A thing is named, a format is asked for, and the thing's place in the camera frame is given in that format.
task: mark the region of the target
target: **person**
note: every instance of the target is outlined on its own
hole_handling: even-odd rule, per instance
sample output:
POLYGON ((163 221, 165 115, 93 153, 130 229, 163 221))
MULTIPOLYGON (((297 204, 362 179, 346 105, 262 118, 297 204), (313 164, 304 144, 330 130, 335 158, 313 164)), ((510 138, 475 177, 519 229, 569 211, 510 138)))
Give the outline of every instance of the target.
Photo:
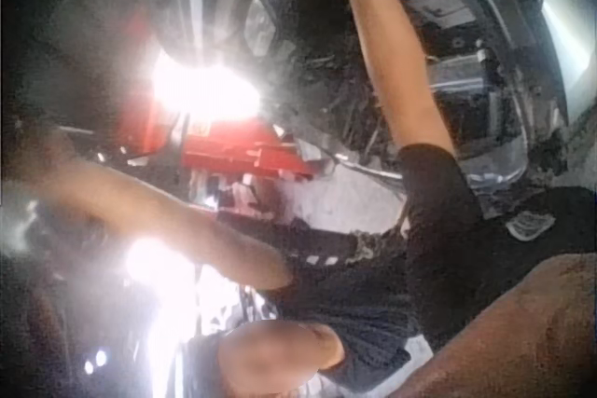
MULTIPOLYGON (((187 257, 255 286, 278 306, 279 322, 247 325, 215 344, 219 368, 212 377, 225 394, 287 392, 315 371, 349 389, 369 390, 408 360, 404 342, 417 333, 411 306, 440 360, 451 340, 458 347, 463 330, 460 336, 479 334, 477 316, 507 323, 488 307, 540 262, 595 247, 594 195, 582 189, 549 191, 507 216, 483 220, 454 158, 428 86, 423 48, 404 8, 398 0, 350 1, 369 76, 402 148, 411 226, 406 261, 397 256, 383 267, 313 280, 262 241, 121 173, 56 152, 64 142, 55 132, 45 140, 49 167, 41 157, 17 162, 27 166, 22 178, 40 196, 102 218, 123 234, 160 238, 187 257), (489 318, 479 315, 484 309, 489 318)), ((524 322, 515 322, 524 328, 524 322)), ((500 336, 517 332, 527 334, 513 327, 500 336)), ((505 340, 486 342, 499 347, 505 340)), ((471 351, 472 356, 482 353, 471 351)), ((519 355, 501 354, 505 360, 519 355)), ((480 373, 492 367, 482 361, 480 373)), ((540 370, 538 362, 531 358, 527 371, 540 370)))

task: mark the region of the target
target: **bright light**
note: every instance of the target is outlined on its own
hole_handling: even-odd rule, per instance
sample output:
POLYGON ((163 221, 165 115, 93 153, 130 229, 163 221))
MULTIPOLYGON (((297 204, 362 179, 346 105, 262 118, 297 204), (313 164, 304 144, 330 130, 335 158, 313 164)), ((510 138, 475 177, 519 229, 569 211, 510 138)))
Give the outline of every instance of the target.
POLYGON ((135 281, 151 287, 160 299, 147 348, 153 396, 163 398, 176 348, 195 336, 195 266, 160 240, 150 238, 132 245, 126 266, 135 281))
POLYGON ((98 367, 103 367, 105 365, 105 363, 107 363, 107 362, 108 362, 107 354, 105 354, 105 351, 99 350, 97 352, 97 354, 95 355, 95 364, 98 367))
POLYGON ((210 196, 209 198, 207 198, 203 202, 203 204, 205 204, 210 209, 216 209, 217 208, 217 202, 215 202, 215 198, 213 196, 210 196))
POLYGON ((90 361, 85 362, 85 373, 91 375, 93 373, 93 364, 90 361))
POLYGON ((234 306, 241 301, 239 285, 223 277, 216 269, 204 265, 197 283, 201 334, 209 336, 226 329, 234 306))
POLYGON ((156 98, 175 112, 190 113, 200 122, 245 120, 259 111, 259 93, 231 70, 179 64, 162 51, 153 86, 156 98))

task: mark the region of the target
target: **black sleeve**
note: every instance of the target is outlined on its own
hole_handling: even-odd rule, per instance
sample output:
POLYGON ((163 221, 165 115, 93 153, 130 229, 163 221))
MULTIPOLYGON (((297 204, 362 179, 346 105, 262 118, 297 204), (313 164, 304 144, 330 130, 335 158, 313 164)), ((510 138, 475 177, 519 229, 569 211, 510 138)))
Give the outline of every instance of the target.
POLYGON ((400 164, 410 220, 407 283, 423 334, 437 350, 462 325, 458 313, 477 284, 467 235, 482 222, 482 212, 456 160, 443 149, 405 147, 400 164))

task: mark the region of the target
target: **skin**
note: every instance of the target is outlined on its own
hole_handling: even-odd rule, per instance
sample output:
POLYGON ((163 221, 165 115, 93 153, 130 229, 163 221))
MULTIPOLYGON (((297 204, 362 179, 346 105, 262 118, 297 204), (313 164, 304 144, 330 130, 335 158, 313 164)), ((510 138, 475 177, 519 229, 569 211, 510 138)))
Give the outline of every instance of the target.
POLYGON ((250 323, 222 340, 218 363, 234 396, 275 395, 341 363, 344 352, 337 338, 323 325, 250 323))
POLYGON ((597 372, 596 272, 596 254, 543 262, 391 397, 575 396, 597 372))

